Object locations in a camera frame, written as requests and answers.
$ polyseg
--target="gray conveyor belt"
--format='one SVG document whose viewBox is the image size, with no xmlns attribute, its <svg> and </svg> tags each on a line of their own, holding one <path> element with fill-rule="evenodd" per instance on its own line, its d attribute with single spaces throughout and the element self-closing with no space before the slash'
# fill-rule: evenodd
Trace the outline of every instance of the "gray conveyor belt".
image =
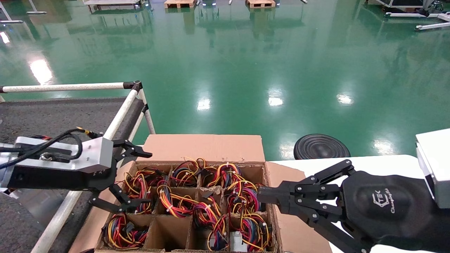
<svg viewBox="0 0 450 253">
<path fill-rule="evenodd" d="M 125 97 L 100 99 L 51 99 L 39 101 L 14 101 L 0 103 L 0 142 L 14 143 L 18 136 L 56 136 L 74 127 L 95 132 L 105 131 L 116 115 Z M 127 138 L 138 120 L 144 104 L 135 99 L 115 139 Z M 68 191 L 60 190 L 61 195 Z M 90 206 L 90 192 L 84 192 L 72 215 L 56 238 L 51 253 L 64 253 L 70 249 L 78 231 L 83 226 Z M 18 214 L 8 204 L 8 196 L 0 196 L 0 252 L 29 253 L 42 231 Z"/>
</svg>

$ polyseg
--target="metal stand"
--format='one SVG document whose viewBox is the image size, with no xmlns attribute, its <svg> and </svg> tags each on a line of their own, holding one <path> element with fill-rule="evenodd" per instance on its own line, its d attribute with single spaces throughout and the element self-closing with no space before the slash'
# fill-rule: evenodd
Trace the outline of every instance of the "metal stand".
<svg viewBox="0 0 450 253">
<path fill-rule="evenodd" d="M 105 90 L 105 89 L 131 89 L 133 85 L 142 85 L 140 81 L 134 82 L 116 82 L 116 83 L 93 83 L 93 84 L 67 84 L 67 85 L 48 85 L 48 86 L 3 86 L 0 89 L 0 93 L 12 93 L 12 92 L 42 92 L 42 91 L 64 91 L 64 90 Z M 148 124 L 150 134 L 155 134 L 155 128 L 150 116 L 147 100 L 145 99 L 144 90 L 140 89 L 139 92 L 131 89 L 124 103 L 120 107 L 116 116 L 112 120 L 108 129 L 105 131 L 103 137 L 112 140 L 116 134 L 117 129 L 122 123 L 125 115 L 131 107 L 134 99 L 141 99 L 144 103 L 144 110 L 139 115 L 139 118 L 130 133 L 129 140 L 133 140 L 136 134 L 137 128 L 142 120 L 145 118 Z M 122 161 L 117 163 L 117 167 L 122 165 Z M 77 200 L 81 195 L 81 191 L 69 191 L 63 203 L 56 211 L 52 220 L 48 224 L 47 228 L 42 233 L 41 237 L 37 241 L 31 253 L 48 253 L 50 247 L 61 231 L 63 225 L 66 223 L 70 213 L 72 212 Z"/>
<path fill-rule="evenodd" d="M 416 26 L 415 30 L 421 31 L 421 30 L 427 30 L 427 29 L 434 29 L 434 28 L 441 28 L 441 27 L 447 27 L 450 26 L 450 12 L 446 13 L 430 13 L 432 11 L 436 10 L 443 10 L 442 3 L 436 0 L 423 0 L 423 6 L 421 6 L 421 9 L 418 13 L 392 13 L 392 12 L 386 12 L 384 17 L 397 17 L 397 18 L 438 18 L 441 20 L 444 20 L 444 23 L 439 24 L 432 24 L 432 25 L 424 25 L 424 26 Z"/>
<path fill-rule="evenodd" d="M 23 23 L 23 20 L 12 20 L 1 2 L 0 2 L 0 9 L 5 14 L 6 18 L 8 19 L 8 20 L 0 20 L 1 24 L 20 24 L 20 23 Z"/>
<path fill-rule="evenodd" d="M 448 27 L 450 26 L 450 12 L 446 12 L 444 14 L 430 14 L 428 17 L 419 13 L 392 13 L 386 12 L 385 17 L 399 17 L 399 18 L 438 18 L 444 20 L 444 23 L 425 25 L 425 26 L 416 26 L 416 31 Z"/>
<path fill-rule="evenodd" d="M 34 6 L 33 0 L 29 0 L 31 7 L 33 8 L 33 11 L 27 11 L 27 14 L 47 14 L 46 11 L 37 11 L 36 7 Z"/>
</svg>

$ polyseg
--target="black cable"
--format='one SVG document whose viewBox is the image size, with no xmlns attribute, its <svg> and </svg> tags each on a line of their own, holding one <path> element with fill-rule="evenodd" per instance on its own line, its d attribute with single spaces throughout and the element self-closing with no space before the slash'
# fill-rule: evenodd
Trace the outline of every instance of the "black cable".
<svg viewBox="0 0 450 253">
<path fill-rule="evenodd" d="M 15 152 L 23 152 L 23 151 L 27 151 L 27 150 L 22 149 L 22 148 L 0 148 L 0 153 L 3 153 L 3 152 L 15 153 Z"/>
<path fill-rule="evenodd" d="M 66 160 L 78 159 L 81 156 L 81 153 L 83 151 L 83 143 L 81 142 L 81 139 L 76 135 L 69 134 L 69 135 L 65 136 L 64 138 L 62 138 L 61 140 L 64 140 L 67 138 L 72 138 L 76 141 L 76 144 L 78 146 L 78 150 L 77 150 L 76 154 L 75 155 L 66 155 L 66 154 L 57 153 L 57 155 L 55 155 L 55 156 L 66 159 Z"/>
<path fill-rule="evenodd" d="M 0 169 L 3 169 L 3 168 L 6 168 L 6 167 L 15 165 L 15 164 L 17 164 L 17 163 L 19 163 L 19 162 L 21 162 L 21 161 L 23 161 L 25 159 L 30 158 L 31 156 L 35 155 L 36 153 L 41 152 L 42 150 L 45 150 L 46 148 L 50 147 L 53 143 L 58 142 L 58 141 L 60 141 L 62 139 L 65 139 L 66 136 L 68 136 L 69 134 L 71 134 L 73 132 L 84 133 L 86 131 L 84 129 L 78 129 L 78 128 L 67 130 L 64 133 L 62 133 L 62 134 L 58 135 L 57 137 L 53 138 L 52 140 L 49 140 L 48 142 L 43 143 L 43 144 L 37 146 L 36 148 L 26 152 L 25 154 L 23 154 L 22 156 L 18 157 L 17 159 L 12 160 L 12 161 L 7 162 L 7 163 L 1 164 L 0 165 Z"/>
</svg>

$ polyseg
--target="white table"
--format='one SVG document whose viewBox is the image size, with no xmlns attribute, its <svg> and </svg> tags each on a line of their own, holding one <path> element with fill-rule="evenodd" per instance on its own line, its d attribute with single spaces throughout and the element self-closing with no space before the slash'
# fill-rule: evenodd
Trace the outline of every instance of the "white table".
<svg viewBox="0 0 450 253">
<path fill-rule="evenodd" d="M 353 166 L 355 166 L 355 170 L 365 171 L 372 175 L 377 176 L 400 175 L 412 178 L 424 178 L 422 170 L 419 167 L 417 158 L 410 155 L 368 156 L 368 157 L 331 158 L 331 159 L 314 159 L 314 160 L 289 160 L 289 161 L 275 161 L 272 163 L 277 163 L 297 170 L 301 170 L 305 173 L 305 176 L 308 177 L 345 159 L 351 160 Z M 338 178 L 333 182 L 331 182 L 331 184 L 341 185 L 342 181 L 345 178 L 346 176 Z M 336 205 L 334 200 L 323 201 L 323 203 Z M 337 223 L 336 226 L 342 229 L 340 222 Z M 331 243 L 330 247 L 333 253 L 342 253 L 341 250 L 339 250 L 336 246 L 334 246 Z M 407 251 L 385 245 L 376 245 L 372 248 L 370 252 L 427 253 L 428 251 Z"/>
</svg>

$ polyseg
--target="black rubber base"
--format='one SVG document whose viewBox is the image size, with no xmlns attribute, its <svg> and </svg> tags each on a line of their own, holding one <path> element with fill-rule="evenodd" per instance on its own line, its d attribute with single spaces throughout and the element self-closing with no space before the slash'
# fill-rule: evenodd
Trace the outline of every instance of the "black rubber base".
<svg viewBox="0 0 450 253">
<path fill-rule="evenodd" d="M 339 157 L 350 157 L 350 151 L 342 142 L 328 135 L 306 135 L 294 146 L 296 160 Z"/>
</svg>

